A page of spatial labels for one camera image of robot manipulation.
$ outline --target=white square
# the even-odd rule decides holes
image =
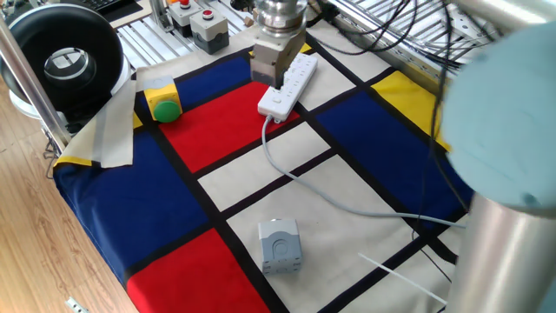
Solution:
[[[339,156],[301,178],[355,209],[394,212]],[[384,262],[411,237],[399,218],[357,216],[291,182],[228,220],[256,264],[261,263],[257,225],[274,218],[295,219],[299,227],[303,269],[267,277],[292,312],[316,312],[368,274],[371,269],[357,256],[359,251]]]
[[[313,37],[331,45],[339,50],[348,52],[358,52],[361,48],[350,43],[338,30],[324,21],[320,21],[308,30]],[[325,48],[333,57],[340,61],[344,66],[351,70],[359,79],[367,80],[377,77],[380,73],[390,67],[390,65],[373,53],[365,53],[360,56],[348,56]]]
[[[340,95],[342,92],[355,87],[349,79],[343,76],[318,53],[314,53],[311,56],[318,59],[316,70],[299,97],[299,102],[307,110],[313,110]]]
[[[293,170],[329,148],[307,123],[268,142],[273,159],[285,170]],[[201,177],[199,183],[218,210],[223,211],[280,176],[282,174],[268,163],[262,146],[259,146]]]
[[[438,264],[448,277],[452,278],[455,266],[436,256],[430,248],[425,247],[423,250]],[[373,251],[366,256],[375,259]],[[360,258],[359,262],[367,263],[369,270],[376,269],[375,265],[363,258]],[[421,285],[426,290],[433,292],[441,299],[447,300],[450,282],[422,252],[417,252],[393,270]],[[376,285],[348,304],[341,312],[431,313],[439,311],[443,306],[442,303],[411,284],[388,274]]]

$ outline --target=table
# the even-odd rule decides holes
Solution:
[[[197,51],[137,71],[137,86],[172,75],[184,113],[159,124],[138,90],[132,166],[56,166],[56,185],[91,241],[141,312],[438,311],[357,252],[446,297],[449,282],[420,250],[451,275],[464,230],[355,216],[272,168],[256,112],[267,87],[249,76],[254,33],[214,56]],[[309,33],[304,53],[319,64],[289,119],[268,128],[275,161],[359,210],[416,214],[424,199],[423,214],[465,220],[427,160],[434,96],[372,54],[323,49],[314,37],[349,45],[325,23]],[[440,162],[469,201],[446,148],[437,143]],[[299,225],[298,274],[260,271],[257,224],[273,218]]]

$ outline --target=silver pole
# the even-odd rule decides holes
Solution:
[[[556,219],[473,198],[448,313],[533,313],[556,274]]]
[[[63,151],[70,141],[71,135],[63,127],[62,121],[46,95],[43,86],[39,83],[35,72],[30,67],[16,39],[11,35],[6,22],[2,18],[0,18],[0,56],[8,65],[25,96],[35,106],[57,148]]]

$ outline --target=power strip outlet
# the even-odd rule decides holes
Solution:
[[[316,70],[318,60],[298,53],[289,69],[284,74],[284,84],[277,90],[268,88],[259,102],[259,113],[267,117],[271,115],[275,123],[284,122],[294,108],[309,79]]]

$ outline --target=white cable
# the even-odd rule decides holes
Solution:
[[[372,263],[372,264],[374,264],[374,265],[380,267],[381,269],[387,271],[388,273],[390,273],[390,274],[392,274],[392,275],[394,275],[394,276],[397,276],[397,277],[401,278],[402,280],[404,280],[404,281],[406,281],[406,282],[412,284],[414,287],[416,287],[417,289],[419,289],[419,290],[423,291],[424,293],[428,294],[431,298],[435,299],[436,301],[438,301],[438,302],[440,302],[440,303],[442,303],[442,304],[444,304],[444,305],[447,304],[446,300],[442,299],[442,298],[439,297],[439,296],[436,296],[434,293],[432,293],[432,292],[426,290],[424,287],[422,287],[421,285],[419,285],[419,284],[417,284],[416,282],[412,281],[411,279],[406,278],[405,276],[402,276],[401,274],[398,274],[398,273],[394,272],[393,270],[389,269],[388,267],[386,267],[386,266],[384,266],[384,265],[382,265],[382,264],[376,262],[376,261],[373,260],[372,258],[370,258],[370,257],[368,257],[368,256],[365,256],[364,254],[362,254],[362,253],[360,253],[360,252],[358,253],[358,255],[359,255],[360,257],[364,258],[365,260],[369,261],[370,263]]]
[[[465,229],[466,226],[465,225],[460,225],[457,223],[452,223],[452,222],[448,222],[448,221],[444,221],[441,220],[439,218],[434,218],[434,217],[430,217],[430,216],[423,216],[423,215],[417,215],[417,214],[410,214],[410,213],[374,213],[374,212],[366,212],[366,211],[362,211],[362,210],[355,210],[355,209],[351,209],[346,205],[343,205],[341,203],[338,203],[337,201],[335,201],[332,197],[330,197],[329,195],[327,195],[326,193],[318,190],[316,187],[314,187],[312,184],[302,180],[301,178],[289,173],[288,171],[283,170],[280,166],[278,166],[278,164],[276,164],[275,160],[272,159],[272,157],[270,156],[270,153],[268,152],[268,146],[267,146],[267,136],[266,136],[266,132],[267,132],[267,127],[268,127],[268,123],[270,122],[270,120],[272,120],[272,116],[267,116],[267,119],[264,121],[264,125],[262,126],[262,134],[261,134],[261,138],[262,138],[262,148],[264,149],[264,154],[267,156],[268,161],[270,162],[270,164],[272,164],[272,166],[275,167],[275,169],[277,169],[279,172],[281,172],[283,175],[288,176],[289,178],[295,180],[297,183],[302,184],[303,186],[311,189],[314,193],[316,193],[317,195],[321,196],[324,200],[328,201],[329,203],[331,203],[333,206],[337,207],[338,209],[342,209],[342,210],[346,210],[347,212],[350,213],[354,213],[357,215],[361,215],[361,216],[370,216],[370,217],[405,217],[405,218],[416,218],[416,219],[421,219],[423,221],[429,221],[429,222],[434,222],[434,223],[441,223],[444,225],[448,225],[448,226],[453,226],[453,227],[459,227],[462,229]]]

